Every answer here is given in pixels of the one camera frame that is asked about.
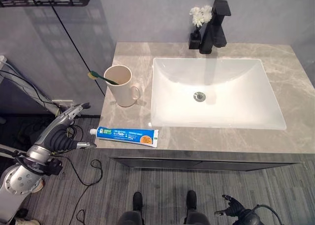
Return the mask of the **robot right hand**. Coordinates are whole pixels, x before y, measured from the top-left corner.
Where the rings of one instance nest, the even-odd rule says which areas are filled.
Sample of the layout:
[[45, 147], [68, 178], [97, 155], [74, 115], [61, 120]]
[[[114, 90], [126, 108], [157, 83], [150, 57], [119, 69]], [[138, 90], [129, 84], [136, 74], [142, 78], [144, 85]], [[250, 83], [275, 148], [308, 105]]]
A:
[[215, 216], [230, 216], [230, 217], [239, 217], [241, 214], [246, 211], [246, 208], [235, 198], [223, 194], [222, 198], [228, 201], [228, 207], [224, 210], [219, 210], [214, 213]]

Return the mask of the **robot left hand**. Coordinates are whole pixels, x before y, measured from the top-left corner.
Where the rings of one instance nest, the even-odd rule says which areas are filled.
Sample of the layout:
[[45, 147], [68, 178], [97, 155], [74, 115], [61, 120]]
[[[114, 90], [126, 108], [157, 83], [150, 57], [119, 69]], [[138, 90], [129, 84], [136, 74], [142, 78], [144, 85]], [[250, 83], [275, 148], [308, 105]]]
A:
[[90, 107], [90, 103], [87, 102], [68, 108], [41, 133], [34, 146], [44, 148], [50, 152], [96, 148], [94, 143], [77, 141], [66, 135], [66, 130], [70, 127], [74, 118], [82, 110]]

